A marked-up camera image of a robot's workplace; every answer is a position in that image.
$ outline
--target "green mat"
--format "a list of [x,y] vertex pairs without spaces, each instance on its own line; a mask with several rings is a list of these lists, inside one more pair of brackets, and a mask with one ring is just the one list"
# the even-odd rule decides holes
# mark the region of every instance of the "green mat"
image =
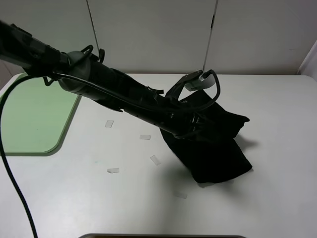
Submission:
[[18,85],[4,106],[1,120],[6,154],[45,156],[58,151],[79,100],[58,82],[45,86],[42,78]]

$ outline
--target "small white paper piece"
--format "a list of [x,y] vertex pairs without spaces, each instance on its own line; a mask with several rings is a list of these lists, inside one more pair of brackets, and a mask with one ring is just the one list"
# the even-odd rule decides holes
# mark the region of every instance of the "small white paper piece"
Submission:
[[106,127],[111,128],[113,122],[114,122],[113,120],[107,120],[107,122],[106,122]]
[[178,191],[174,191],[174,196],[179,197],[179,198],[183,198],[183,199],[187,198],[187,194],[182,193],[182,192],[178,192]]
[[151,136],[150,135],[140,135],[140,140],[150,140]]
[[119,172],[119,168],[108,169],[107,172],[110,173],[110,174],[118,173]]
[[154,162],[154,164],[160,165],[160,161],[155,155],[151,156],[150,159]]

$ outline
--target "white table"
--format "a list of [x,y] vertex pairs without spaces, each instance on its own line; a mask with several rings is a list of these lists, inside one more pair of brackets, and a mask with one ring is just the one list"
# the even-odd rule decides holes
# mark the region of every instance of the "white table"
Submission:
[[[181,75],[132,77],[166,92]],[[307,76],[219,79],[220,105],[251,120],[241,129],[238,143],[253,172],[233,183],[201,188],[158,128],[83,98],[60,151],[49,157],[9,157],[39,237],[317,237],[317,83]],[[105,128],[108,119],[114,120],[112,128]],[[151,139],[140,140],[139,135]],[[156,166],[152,155],[162,164]],[[107,173],[118,167],[120,173]],[[174,190],[187,194],[187,199],[174,197]],[[31,238],[2,163],[0,191],[0,236]]]

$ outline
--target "black power cord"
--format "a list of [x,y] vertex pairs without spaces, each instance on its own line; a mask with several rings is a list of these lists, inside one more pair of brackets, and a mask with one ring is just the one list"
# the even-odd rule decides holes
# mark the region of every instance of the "black power cord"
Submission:
[[23,204],[23,207],[25,209],[25,212],[26,212],[26,215],[28,216],[28,219],[29,219],[29,222],[30,222],[30,225],[31,225],[31,228],[32,228],[32,232],[33,232],[33,236],[34,238],[38,238],[38,234],[36,233],[36,229],[35,229],[35,225],[34,225],[34,221],[33,221],[33,218],[32,218],[32,215],[31,215],[31,212],[30,212],[30,209],[28,207],[28,204],[26,203],[26,200],[18,186],[18,184],[16,183],[15,181],[15,178],[12,174],[12,171],[10,169],[10,166],[9,166],[9,163],[8,163],[8,160],[6,159],[6,156],[5,156],[5,152],[4,152],[4,148],[3,148],[3,143],[2,143],[2,136],[1,136],[1,117],[2,117],[2,113],[3,113],[3,108],[4,108],[4,104],[6,102],[6,100],[8,99],[9,97],[9,94],[13,91],[13,89],[18,86],[20,83],[23,83],[24,81],[26,80],[29,80],[29,79],[32,79],[32,78],[35,78],[34,76],[31,76],[31,75],[28,75],[28,76],[25,76],[21,79],[18,79],[16,80],[14,83],[11,84],[11,86],[5,91],[5,93],[3,94],[3,97],[1,98],[1,101],[0,101],[0,154],[1,154],[1,157],[2,157],[2,161],[3,161],[3,164],[4,164],[4,167],[5,167],[5,170],[6,172],[8,173],[9,175],[9,178],[16,190],[16,192],[18,193],[20,199],[21,199],[21,202]]
[[198,112],[198,111],[202,111],[205,110],[206,108],[210,107],[212,104],[214,104],[216,102],[216,100],[218,99],[218,97],[220,96],[220,83],[219,83],[219,79],[217,74],[213,71],[210,70],[212,75],[214,76],[215,82],[216,82],[216,87],[217,87],[217,92],[215,97],[213,97],[209,102],[199,106],[199,107],[189,107],[189,108],[180,108],[180,109],[175,109],[175,108],[161,108],[161,107],[155,107],[155,106],[150,106],[150,105],[145,105],[142,103],[139,103],[138,101],[135,100],[131,100],[128,97],[125,97],[119,93],[113,92],[112,90],[109,90],[107,88],[101,87],[93,82],[87,81],[85,79],[82,78],[78,78],[75,76],[71,76],[71,75],[67,75],[67,74],[63,74],[63,73],[55,73],[53,74],[53,77],[57,77],[57,78],[67,78],[67,79],[71,79],[80,83],[84,83],[90,87],[93,87],[97,90],[100,90],[104,93],[107,93],[121,101],[124,101],[130,105],[133,105],[135,107],[144,109],[144,110],[148,110],[148,111],[154,111],[154,112],[171,112],[171,113],[193,113],[193,112]]

